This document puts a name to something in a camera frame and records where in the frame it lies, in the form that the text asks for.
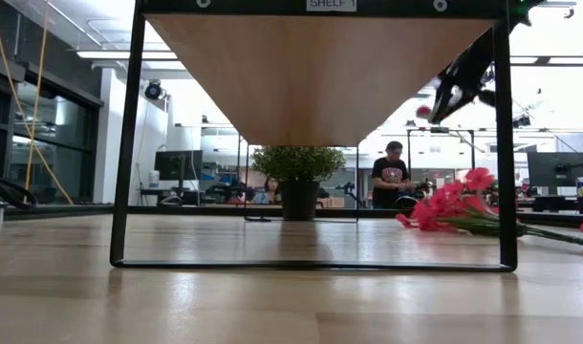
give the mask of shelf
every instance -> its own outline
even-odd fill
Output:
[[[492,25],[147,14],[250,144],[355,146]]]
[[[511,6],[518,3],[510,0]],[[144,13],[499,19],[506,0],[144,0]]]

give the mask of woman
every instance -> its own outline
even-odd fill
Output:
[[[264,183],[264,192],[255,196],[256,204],[281,204],[281,195],[279,193],[279,182],[273,178],[266,178]]]

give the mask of green plant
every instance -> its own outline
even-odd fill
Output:
[[[345,166],[342,152],[328,147],[265,146],[253,161],[254,170],[278,181],[327,181]]]

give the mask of black plant pot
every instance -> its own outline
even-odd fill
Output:
[[[314,219],[319,182],[280,182],[283,219],[309,221]]]

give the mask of shelf label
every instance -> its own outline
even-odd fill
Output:
[[[307,0],[307,11],[357,11],[357,0]]]

